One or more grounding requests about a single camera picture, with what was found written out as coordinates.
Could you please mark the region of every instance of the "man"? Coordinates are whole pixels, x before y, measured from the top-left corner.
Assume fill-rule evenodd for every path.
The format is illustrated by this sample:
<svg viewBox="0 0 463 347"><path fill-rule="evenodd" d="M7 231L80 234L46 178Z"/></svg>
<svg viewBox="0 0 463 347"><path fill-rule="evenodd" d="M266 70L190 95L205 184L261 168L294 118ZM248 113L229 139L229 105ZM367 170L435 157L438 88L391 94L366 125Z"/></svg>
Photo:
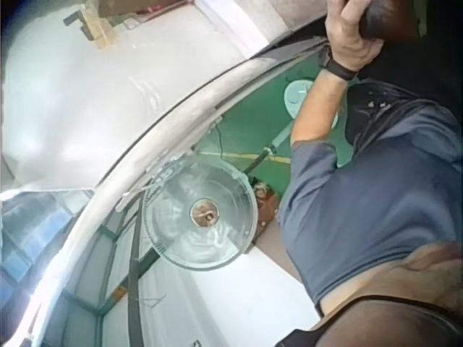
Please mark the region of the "man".
<svg viewBox="0 0 463 347"><path fill-rule="evenodd" d="M384 42L359 34L370 2L328 0L332 60L292 131L292 181L279 223L323 319L278 346L462 343L462 143L460 115L448 109L459 109L461 99L452 103L433 92L435 84L392 85L411 72L394 75L390 66L381 82L371 78L395 53L373 61ZM347 93L354 157L337 168L326 138L358 71L362 82ZM436 102L440 95L448 108Z"/></svg>

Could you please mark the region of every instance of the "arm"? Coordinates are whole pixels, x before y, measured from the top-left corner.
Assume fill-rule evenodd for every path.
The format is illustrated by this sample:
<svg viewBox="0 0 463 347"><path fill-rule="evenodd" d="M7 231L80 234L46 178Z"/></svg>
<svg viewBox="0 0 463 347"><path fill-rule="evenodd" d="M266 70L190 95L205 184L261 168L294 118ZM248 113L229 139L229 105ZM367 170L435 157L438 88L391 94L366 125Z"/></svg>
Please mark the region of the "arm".
<svg viewBox="0 0 463 347"><path fill-rule="evenodd" d="M346 88L347 81L326 70L320 72L294 122L292 144L327 138Z"/></svg>
<svg viewBox="0 0 463 347"><path fill-rule="evenodd" d="M360 18L372 0L327 0L326 31L333 59L346 69L359 71L381 51L382 40L359 34ZM347 81L322 70L310 88L294 123L291 142L324 140L341 105Z"/></svg>

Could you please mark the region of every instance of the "floor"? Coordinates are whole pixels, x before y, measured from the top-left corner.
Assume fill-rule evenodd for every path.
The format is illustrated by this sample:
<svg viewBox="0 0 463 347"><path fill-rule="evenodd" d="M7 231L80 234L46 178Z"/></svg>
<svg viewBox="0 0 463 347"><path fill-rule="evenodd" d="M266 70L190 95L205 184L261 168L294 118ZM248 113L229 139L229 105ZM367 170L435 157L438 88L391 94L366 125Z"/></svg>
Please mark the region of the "floor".
<svg viewBox="0 0 463 347"><path fill-rule="evenodd" d="M314 80L319 73L318 58L309 57L290 70L274 78L224 114L224 119L197 145L199 153L220 155L240 170L244 170L263 148L284 129L292 118L284 106L286 86L299 79ZM329 142L338 154L338 165L343 166L352 157L352 147L344 138L346 114L343 107L339 121L330 134ZM283 194L289 184L291 150L289 138L278 148L275 157L261 163L252 175Z"/></svg>

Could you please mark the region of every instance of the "black wristwatch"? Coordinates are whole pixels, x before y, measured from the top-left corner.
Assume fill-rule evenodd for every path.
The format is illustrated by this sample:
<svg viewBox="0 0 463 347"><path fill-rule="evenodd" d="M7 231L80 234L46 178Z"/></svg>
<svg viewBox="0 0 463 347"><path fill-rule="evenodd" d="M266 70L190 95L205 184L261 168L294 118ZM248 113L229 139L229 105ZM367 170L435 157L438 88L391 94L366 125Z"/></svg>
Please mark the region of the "black wristwatch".
<svg viewBox="0 0 463 347"><path fill-rule="evenodd" d="M325 46L320 51L319 65L347 82L352 81L357 76L357 71L349 70L333 59L329 46Z"/></svg>

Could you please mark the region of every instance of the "fan hub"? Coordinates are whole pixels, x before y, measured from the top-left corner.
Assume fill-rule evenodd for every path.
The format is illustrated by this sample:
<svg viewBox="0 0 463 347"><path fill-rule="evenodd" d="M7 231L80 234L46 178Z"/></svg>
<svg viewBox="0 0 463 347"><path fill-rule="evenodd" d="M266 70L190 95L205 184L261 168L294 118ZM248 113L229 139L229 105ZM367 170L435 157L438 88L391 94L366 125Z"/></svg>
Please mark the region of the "fan hub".
<svg viewBox="0 0 463 347"><path fill-rule="evenodd" d="M219 217L217 205L209 199L201 199L191 207L190 217L194 224L202 228L214 226Z"/></svg>

